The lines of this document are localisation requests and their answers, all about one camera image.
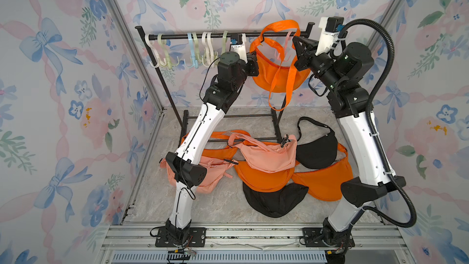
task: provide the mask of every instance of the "floral wallpaper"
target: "floral wallpaper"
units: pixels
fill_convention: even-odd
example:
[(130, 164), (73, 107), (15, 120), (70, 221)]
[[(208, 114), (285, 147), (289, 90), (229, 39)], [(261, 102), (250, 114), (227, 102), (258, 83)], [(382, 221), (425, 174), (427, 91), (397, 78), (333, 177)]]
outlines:
[[(117, 0), (125, 15), (127, 25), (140, 49), (145, 65), (152, 76), (152, 81), (164, 105), (169, 101), (158, 79), (144, 44), (140, 40), (135, 26), (143, 26), (146, 33), (187, 33), (187, 32), (219, 32), (228, 31), (262, 31), (270, 23), (280, 20), (295, 20), (302, 30), (308, 22), (319, 23), (322, 16), (342, 16), (348, 22), (352, 19), (368, 18), (380, 21), (384, 10), (391, 0)], [(368, 28), (353, 27), (350, 29), (349, 41), (367, 43), (372, 31)], [(312, 35), (319, 39), (320, 29), (313, 28)], [(254, 40), (248, 38), (247, 46)], [(285, 43), (286, 37), (279, 37), (277, 41)], [(188, 40), (170, 40), (163, 47), (155, 41), (159, 55), (165, 58), (167, 51), (171, 65), (161, 67), (161, 73), (169, 87), (176, 106), (199, 106), (199, 91), (207, 73), (207, 67), (202, 62), (194, 65), (191, 61)], [(223, 43), (221, 39), (213, 40), (213, 47), (218, 55), (221, 54)], [(203, 54), (202, 43), (199, 49)], [(293, 60), (294, 51), (289, 50), (286, 59)], [(272, 61), (280, 63), (279, 58), (267, 54)], [(210, 69), (207, 79), (216, 74), (216, 68)], [(319, 99), (311, 93), (305, 83), (294, 92), (290, 106), (328, 106), (327, 99)], [(208, 88), (206, 82), (202, 91)], [(317, 79), (311, 81), (313, 87), (324, 89)], [(255, 85), (249, 78), (234, 106), (268, 106), (269, 92)], [(272, 104), (281, 106), (284, 94), (273, 94)]]
[(0, 5), (0, 264), (92, 263), (155, 104), (103, 0)]
[[(405, 0), (388, 27), (396, 58), (374, 112), (417, 210), (417, 224), (401, 233), (418, 264), (469, 263), (468, 1)], [(387, 59), (382, 46), (374, 54), (369, 89)], [(399, 193), (378, 202), (391, 217), (409, 219)]]

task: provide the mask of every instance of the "black metal rack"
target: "black metal rack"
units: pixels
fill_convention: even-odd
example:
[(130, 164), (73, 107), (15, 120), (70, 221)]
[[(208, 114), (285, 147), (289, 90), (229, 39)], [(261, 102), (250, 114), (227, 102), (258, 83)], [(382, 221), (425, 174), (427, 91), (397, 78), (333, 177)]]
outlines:
[[(302, 31), (300, 33), (300, 36), (309, 38), (309, 34), (311, 33), (311, 30), (312, 30), (313, 26), (314, 26), (314, 23), (309, 22), (308, 26), (306, 27), (306, 30)], [(136, 26), (135, 29), (137, 29), (137, 31), (140, 35), (140, 38), (142, 39), (142, 41), (145, 45), (145, 48), (148, 51), (148, 55), (151, 59), (151, 62), (153, 63), (153, 66), (155, 66), (156, 73), (158, 74), (158, 78), (161, 81), (161, 85), (163, 85), (163, 89), (165, 90), (166, 96), (169, 99), (169, 103), (171, 104), (171, 107), (173, 108), (174, 114), (176, 115), (176, 118), (179, 121), (179, 124), (181, 126), (181, 134), (180, 134), (180, 137), (179, 137), (179, 144), (181, 144), (182, 138), (187, 134), (187, 126), (188, 126), (188, 123), (189, 123), (189, 119), (196, 119), (197, 116), (189, 116), (189, 111), (184, 110), (184, 114), (183, 114), (182, 120), (181, 120), (181, 116), (179, 115), (179, 113), (176, 109), (176, 106), (174, 105), (173, 97), (171, 96), (171, 93), (169, 92), (169, 89), (168, 89), (168, 86), (166, 85), (165, 79), (163, 78), (163, 75), (161, 74), (161, 70), (160, 70), (159, 67), (156, 67), (157, 62), (156, 62), (156, 58), (153, 54), (153, 51), (151, 50), (151, 48), (147, 45), (147, 43), (145, 41), (145, 32), (144, 32), (143, 27), (142, 26)], [(232, 34), (233, 35), (235, 35), (235, 34), (239, 35), (241, 33), (244, 33), (244, 32), (228, 33), (226, 37), (231, 38)], [(259, 37), (261, 35), (260, 32), (246, 32), (244, 34), (246, 34), (246, 37)], [(287, 35), (287, 32), (266, 32), (266, 33), (264, 33), (264, 36), (266, 36), (266, 37), (281, 37), (281, 36), (285, 37), (286, 35)], [(153, 35), (153, 34), (148, 35), (148, 39), (150, 39), (152, 41), (156, 40), (157, 37), (158, 37), (157, 35)], [(212, 36), (211, 36), (211, 38), (222, 38), (222, 37), (223, 37), (223, 33), (212, 33)], [(202, 34), (198, 33), (197, 38), (202, 38)], [(187, 34), (161, 35), (161, 39), (163, 39), (163, 40), (187, 39)], [(285, 98), (283, 99), (283, 104), (282, 104), (281, 108), (283, 108), (285, 106), (286, 102), (287, 102), (287, 98), (285, 96)], [(282, 118), (282, 114), (283, 114), (283, 110), (280, 111), (280, 113), (277, 115), (277, 112), (274, 109), (271, 108), (270, 113), (265, 113), (265, 114), (225, 115), (225, 117), (226, 118), (272, 117), (275, 137), (261, 137), (261, 138), (256, 138), (256, 139), (259, 140), (259, 141), (276, 141), (277, 143), (280, 143), (281, 140), (282, 140), (282, 135), (281, 135), (280, 128), (279, 128), (278, 125), (280, 123), (280, 119)], [(226, 141), (227, 140), (209, 140), (208, 142), (226, 142)]]

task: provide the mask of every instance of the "orange crossbody bag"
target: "orange crossbody bag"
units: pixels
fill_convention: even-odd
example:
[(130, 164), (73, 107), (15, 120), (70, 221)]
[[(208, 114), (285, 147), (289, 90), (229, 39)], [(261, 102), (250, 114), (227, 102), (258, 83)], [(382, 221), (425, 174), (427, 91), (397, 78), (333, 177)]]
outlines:
[(296, 67), (294, 66), (294, 63), (296, 62), (296, 56), (291, 62), (290, 66), (281, 66), (276, 65), (272, 61), (268, 59), (259, 49), (258, 46), (261, 45), (262, 42), (267, 43), (272, 48), (275, 48), (279, 55), (280, 55), (280, 60), (283, 62), (285, 58), (285, 51), (277, 41), (269, 39), (269, 38), (264, 38), (264, 33), (267, 31), (273, 31), (273, 32), (281, 32), (287, 29), (296, 29), (295, 35), (294, 36), (299, 36), (300, 35), (300, 27), (298, 26), (298, 23), (293, 20), (285, 20), (285, 21), (278, 21), (275, 23), (272, 23), (268, 26), (266, 26), (262, 32), (261, 35), (256, 38), (250, 46), (249, 51), (253, 52), (255, 51), (258, 58), (257, 58), (257, 64), (259, 65), (259, 75), (257, 77), (254, 77), (254, 82), (256, 85), (261, 87), (264, 90), (269, 91), (269, 106), (271, 108), (272, 105), (270, 104), (270, 97), (272, 92), (274, 93), (286, 93), (286, 99), (287, 102), (285, 103), (285, 107), (290, 103), (293, 91), (296, 90), (298, 87), (303, 84), (304, 80), (308, 78), (308, 75), (310, 73), (310, 70), (304, 70), (299, 72), (296, 70)]

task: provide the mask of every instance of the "pink bag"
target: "pink bag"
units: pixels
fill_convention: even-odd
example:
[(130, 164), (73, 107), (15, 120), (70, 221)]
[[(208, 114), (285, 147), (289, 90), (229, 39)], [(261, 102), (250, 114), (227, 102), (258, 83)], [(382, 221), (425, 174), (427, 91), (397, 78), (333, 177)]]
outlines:
[[(243, 143), (234, 145), (235, 139), (247, 140), (253, 146)], [(290, 142), (286, 142), (283, 147), (280, 144), (266, 145), (255, 138), (234, 132), (228, 140), (228, 145), (239, 148), (251, 168), (265, 173), (276, 173), (295, 167), (296, 138), (291, 134), (288, 139)]]
[[(202, 183), (198, 186), (196, 192), (202, 194), (209, 194), (217, 186), (218, 181), (226, 176), (227, 178), (232, 178), (231, 174), (226, 173), (225, 171), (232, 166), (233, 163), (227, 162), (225, 160), (210, 158), (202, 156), (200, 158), (199, 164), (207, 168), (207, 175), (203, 179)], [(168, 181), (171, 185), (176, 186), (176, 179), (174, 179), (174, 173), (169, 164), (166, 162), (166, 159), (161, 160), (160, 167), (165, 168), (168, 174)]]

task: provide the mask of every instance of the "metal vent grille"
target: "metal vent grille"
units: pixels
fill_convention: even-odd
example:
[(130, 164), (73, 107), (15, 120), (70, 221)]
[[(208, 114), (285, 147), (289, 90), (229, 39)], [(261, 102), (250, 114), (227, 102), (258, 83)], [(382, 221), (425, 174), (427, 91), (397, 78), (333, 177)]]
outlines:
[[(167, 251), (116, 251), (112, 263), (167, 263)], [(171, 254), (169, 260), (182, 255)], [(326, 263), (325, 252), (318, 251), (198, 251), (189, 263)]]

